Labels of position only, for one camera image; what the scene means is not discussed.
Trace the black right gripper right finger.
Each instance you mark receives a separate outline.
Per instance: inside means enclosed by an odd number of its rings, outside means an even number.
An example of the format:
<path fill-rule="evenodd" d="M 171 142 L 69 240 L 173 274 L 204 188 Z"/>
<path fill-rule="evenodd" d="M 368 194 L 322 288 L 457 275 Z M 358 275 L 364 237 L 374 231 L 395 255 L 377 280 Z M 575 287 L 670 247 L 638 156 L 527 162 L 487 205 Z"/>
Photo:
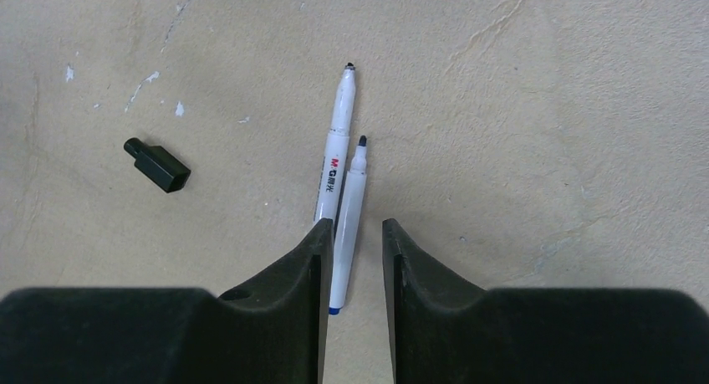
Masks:
<path fill-rule="evenodd" d="M 670 289 L 482 289 L 382 223 L 397 383 L 705 383 L 708 314 Z"/>

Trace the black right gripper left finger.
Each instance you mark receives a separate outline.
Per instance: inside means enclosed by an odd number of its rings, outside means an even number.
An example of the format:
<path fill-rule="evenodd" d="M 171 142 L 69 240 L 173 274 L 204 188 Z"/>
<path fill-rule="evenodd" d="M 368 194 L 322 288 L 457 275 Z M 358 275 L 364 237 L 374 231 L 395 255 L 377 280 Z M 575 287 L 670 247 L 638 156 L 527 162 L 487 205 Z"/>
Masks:
<path fill-rule="evenodd" d="M 1 302 L 4 383 L 320 383 L 333 224 L 215 296 L 27 288 Z"/>

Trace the white marker blue tip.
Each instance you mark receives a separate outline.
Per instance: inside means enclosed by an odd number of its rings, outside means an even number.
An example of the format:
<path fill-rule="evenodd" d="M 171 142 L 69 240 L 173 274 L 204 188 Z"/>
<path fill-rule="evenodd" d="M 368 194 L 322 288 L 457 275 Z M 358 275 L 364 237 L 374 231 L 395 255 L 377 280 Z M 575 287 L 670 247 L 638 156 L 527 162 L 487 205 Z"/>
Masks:
<path fill-rule="evenodd" d="M 344 307 L 346 300 L 365 196 L 367 152 L 367 137 L 361 136 L 344 180 L 344 191 L 334 237 L 334 262 L 329 296 L 330 315 L 337 315 Z"/>

